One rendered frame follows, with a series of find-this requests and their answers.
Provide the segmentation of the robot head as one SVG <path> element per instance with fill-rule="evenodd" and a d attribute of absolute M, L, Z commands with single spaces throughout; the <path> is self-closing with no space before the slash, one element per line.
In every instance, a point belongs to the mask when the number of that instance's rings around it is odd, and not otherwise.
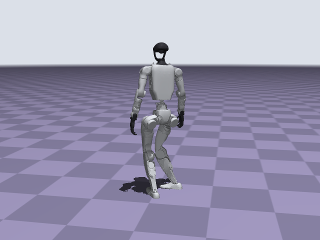
<path fill-rule="evenodd" d="M 166 43 L 164 42 L 159 42 L 157 43 L 154 47 L 153 47 L 153 54 L 154 54 L 154 58 L 157 61 L 157 65 L 168 65 L 165 62 L 165 55 L 166 52 L 169 50 L 169 47 Z M 156 57 L 156 53 L 160 53 L 163 54 L 162 58 L 157 58 Z"/>

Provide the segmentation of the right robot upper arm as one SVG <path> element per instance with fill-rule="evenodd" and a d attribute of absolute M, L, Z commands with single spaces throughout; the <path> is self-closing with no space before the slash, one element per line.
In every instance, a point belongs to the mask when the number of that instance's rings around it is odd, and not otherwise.
<path fill-rule="evenodd" d="M 185 89 L 184 89 L 184 81 L 183 81 L 183 72 L 180 68 L 174 67 L 175 70 L 175 83 L 178 90 L 175 92 L 178 98 L 185 96 Z"/>

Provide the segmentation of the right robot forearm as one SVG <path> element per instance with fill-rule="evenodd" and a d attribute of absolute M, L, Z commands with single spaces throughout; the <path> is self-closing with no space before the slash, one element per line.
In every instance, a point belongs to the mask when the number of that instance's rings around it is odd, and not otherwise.
<path fill-rule="evenodd" d="M 182 97 L 178 97 L 178 109 L 177 112 L 180 114 L 181 111 L 184 111 L 185 108 L 186 95 Z"/>

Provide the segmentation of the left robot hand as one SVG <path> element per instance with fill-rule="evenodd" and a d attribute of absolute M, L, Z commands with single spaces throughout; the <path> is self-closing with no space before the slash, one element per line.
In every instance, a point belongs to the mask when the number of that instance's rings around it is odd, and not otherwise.
<path fill-rule="evenodd" d="M 130 117 L 131 121 L 130 121 L 130 130 L 131 130 L 131 133 L 133 135 L 137 135 L 135 134 L 134 132 L 134 127 L 135 127 L 135 121 L 137 120 L 137 114 L 134 113 L 132 117 Z"/>

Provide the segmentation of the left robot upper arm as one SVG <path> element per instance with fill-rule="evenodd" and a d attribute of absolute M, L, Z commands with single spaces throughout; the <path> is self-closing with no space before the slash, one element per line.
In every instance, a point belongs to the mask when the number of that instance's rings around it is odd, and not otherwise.
<path fill-rule="evenodd" d="M 151 73 L 152 66 L 145 66 L 139 71 L 138 94 L 137 97 L 144 98 L 146 95 L 145 86 L 147 83 L 147 76 Z"/>

